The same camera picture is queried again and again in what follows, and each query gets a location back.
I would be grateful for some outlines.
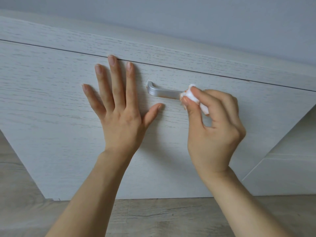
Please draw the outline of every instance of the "white cotton ball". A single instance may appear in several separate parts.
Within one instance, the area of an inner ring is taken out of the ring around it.
[[[209,114],[209,109],[207,108],[207,106],[203,105],[202,103],[200,103],[200,101],[193,95],[193,93],[191,92],[191,87],[195,87],[194,84],[190,84],[189,85],[189,88],[182,92],[180,94],[180,100],[186,96],[188,97],[189,99],[193,100],[196,104],[199,104],[200,105],[200,108],[201,108],[201,111],[205,114],[205,115],[208,115]]]

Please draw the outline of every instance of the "person's left arm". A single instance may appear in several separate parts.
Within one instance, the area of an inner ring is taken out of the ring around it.
[[[148,126],[156,118],[162,103],[151,107],[141,117],[137,103],[135,69],[126,65],[126,91],[116,57],[108,56],[112,91],[105,68],[95,66],[100,97],[93,89],[82,85],[88,101],[99,117],[105,138],[105,150],[65,211],[47,233],[50,236],[105,236],[116,193],[132,156],[140,147]]]

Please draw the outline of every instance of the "metal handle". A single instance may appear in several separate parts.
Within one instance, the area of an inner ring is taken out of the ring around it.
[[[182,91],[173,91],[173,90],[166,90],[166,89],[160,89],[160,88],[154,87],[151,81],[147,83],[147,91],[152,96],[178,99],[178,100],[180,99],[180,94],[182,93]]]

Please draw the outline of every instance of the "laminate floor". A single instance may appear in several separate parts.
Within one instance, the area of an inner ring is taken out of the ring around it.
[[[316,196],[258,197],[298,236],[316,233]],[[68,201],[45,199],[0,132],[0,236],[44,236]],[[234,236],[213,198],[116,200],[107,236]]]

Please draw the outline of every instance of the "finger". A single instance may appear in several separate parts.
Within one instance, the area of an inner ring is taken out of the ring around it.
[[[157,104],[153,105],[149,109],[149,111],[144,115],[143,124],[144,124],[146,129],[150,126],[150,124],[157,117],[159,110],[161,110],[162,107],[163,107],[163,103],[157,103]]]
[[[237,98],[233,97],[231,94],[217,90],[205,90],[205,92],[211,96],[214,96],[222,102],[224,108],[226,109],[228,117],[234,126],[239,127],[240,125],[242,125],[238,116]]]
[[[193,95],[208,107],[212,119],[212,127],[218,123],[229,124],[229,118],[221,101],[196,87],[191,87]]]
[[[135,68],[131,62],[126,64],[126,107],[138,111]]]
[[[182,103],[186,106],[189,115],[189,128],[201,128],[203,127],[201,109],[193,100],[184,96]]]
[[[94,90],[92,89],[91,86],[87,85],[87,84],[83,84],[82,85],[82,90],[84,92],[84,94],[86,95],[89,104],[91,106],[91,108],[94,110],[94,112],[97,114],[97,116],[99,117],[99,119],[103,119],[105,114],[106,114],[106,110],[104,105],[99,101],[99,99],[97,98],[97,96],[94,93]]]
[[[94,69],[98,80],[101,100],[105,106],[105,109],[108,112],[112,112],[114,110],[114,101],[109,83],[107,81],[105,68],[100,64],[96,64]]]
[[[109,61],[111,69],[112,93],[115,108],[125,109],[125,93],[119,62],[117,58],[113,55],[109,55],[107,59]]]

